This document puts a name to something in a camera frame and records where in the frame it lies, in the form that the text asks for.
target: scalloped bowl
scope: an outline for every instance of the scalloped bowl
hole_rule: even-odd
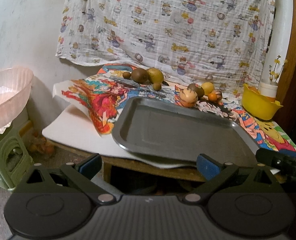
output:
[[[267,97],[250,90],[247,84],[244,84],[241,104],[251,115],[265,121],[272,119],[277,110],[283,107],[279,101],[271,102]]]
[[[14,67],[0,71],[0,128],[13,121],[24,109],[31,91],[33,72]]]

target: white vase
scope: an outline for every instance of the white vase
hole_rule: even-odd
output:
[[[277,94],[277,82],[261,80],[258,91],[261,95],[266,96],[271,102],[275,102]]]

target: smiling yellow cartoon face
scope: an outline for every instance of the smiling yellow cartoon face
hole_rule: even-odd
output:
[[[256,120],[256,122],[266,135],[273,138],[275,141],[278,141],[279,143],[284,142],[284,139],[280,133],[273,128],[274,124],[272,122],[261,122],[259,120]]]

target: black circular joint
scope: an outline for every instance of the black circular joint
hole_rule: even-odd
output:
[[[13,193],[4,208],[11,231],[28,239],[54,239],[78,230],[91,214],[89,198],[66,193]]]
[[[218,192],[207,207],[220,227],[238,236],[273,236],[294,218],[293,204],[285,193]]]

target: green plastic stool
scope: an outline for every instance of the green plastic stool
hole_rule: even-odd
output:
[[[11,125],[0,134],[0,187],[13,190],[32,164],[18,131]]]

